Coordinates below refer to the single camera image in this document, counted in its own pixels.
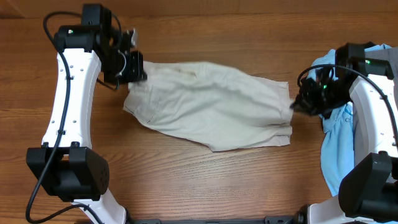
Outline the beige shorts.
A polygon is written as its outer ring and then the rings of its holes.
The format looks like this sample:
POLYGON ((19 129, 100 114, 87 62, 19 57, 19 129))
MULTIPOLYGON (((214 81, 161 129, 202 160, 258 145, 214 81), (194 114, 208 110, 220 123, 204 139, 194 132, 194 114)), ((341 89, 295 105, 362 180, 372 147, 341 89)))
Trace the beige shorts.
POLYGON ((292 135, 289 84, 210 62, 144 62, 124 110, 143 126, 213 152, 286 146, 292 135))

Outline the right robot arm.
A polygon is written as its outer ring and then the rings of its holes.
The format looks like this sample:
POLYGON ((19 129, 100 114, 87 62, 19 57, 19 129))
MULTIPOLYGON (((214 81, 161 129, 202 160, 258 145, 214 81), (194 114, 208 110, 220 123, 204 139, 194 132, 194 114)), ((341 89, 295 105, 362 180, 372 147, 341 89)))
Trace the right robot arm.
POLYGON ((298 212, 296 223, 367 223, 397 220, 397 113, 394 74, 388 60, 367 58, 364 44, 340 47, 334 64, 306 68, 291 109, 325 115, 352 102, 355 167, 342 180, 337 196, 298 212))

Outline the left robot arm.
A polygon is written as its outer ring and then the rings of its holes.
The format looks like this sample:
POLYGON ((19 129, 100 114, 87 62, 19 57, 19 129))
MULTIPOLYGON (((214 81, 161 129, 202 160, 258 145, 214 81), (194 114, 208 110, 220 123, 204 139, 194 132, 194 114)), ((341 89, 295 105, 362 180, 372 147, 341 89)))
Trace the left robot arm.
POLYGON ((131 223, 109 189, 107 160, 93 150, 90 122, 96 84, 117 90, 145 81, 143 57, 136 32, 113 27, 117 17, 108 8, 85 4, 80 19, 49 35, 57 51, 55 99, 42 143, 27 150, 26 163, 37 178, 34 193, 44 189, 91 223, 131 223))

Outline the light blue t-shirt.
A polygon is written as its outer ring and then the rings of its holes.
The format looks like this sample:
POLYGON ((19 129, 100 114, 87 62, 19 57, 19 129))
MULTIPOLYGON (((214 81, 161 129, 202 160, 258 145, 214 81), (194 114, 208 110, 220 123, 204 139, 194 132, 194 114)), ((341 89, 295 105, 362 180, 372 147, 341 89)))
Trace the light blue t-shirt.
POLYGON ((321 147, 320 164, 324 179, 334 197, 341 181, 354 168, 353 104, 332 110, 327 118, 321 115, 325 138, 321 147))

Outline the grey garment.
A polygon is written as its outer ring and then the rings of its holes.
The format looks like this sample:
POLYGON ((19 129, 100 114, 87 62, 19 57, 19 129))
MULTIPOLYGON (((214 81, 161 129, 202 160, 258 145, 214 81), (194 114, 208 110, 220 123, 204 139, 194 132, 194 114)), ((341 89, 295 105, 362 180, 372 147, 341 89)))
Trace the grey garment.
MULTIPOLYGON (((387 95, 394 116, 397 116, 397 48, 367 51, 367 58, 387 60, 394 78, 369 74, 372 80, 387 95)), ((385 102, 376 89, 362 78, 357 78, 350 88, 353 97, 354 164, 358 165, 369 153, 385 151, 397 157, 391 119, 385 102)))

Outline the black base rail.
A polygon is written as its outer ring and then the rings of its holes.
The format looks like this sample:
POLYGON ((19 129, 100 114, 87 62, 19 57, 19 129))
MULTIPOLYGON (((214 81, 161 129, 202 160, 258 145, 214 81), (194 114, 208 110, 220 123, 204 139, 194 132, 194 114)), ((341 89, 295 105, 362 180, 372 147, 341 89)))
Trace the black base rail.
POLYGON ((220 220, 160 220, 160 219, 132 219, 127 224, 294 224, 294 216, 268 216, 255 219, 220 219, 220 220))

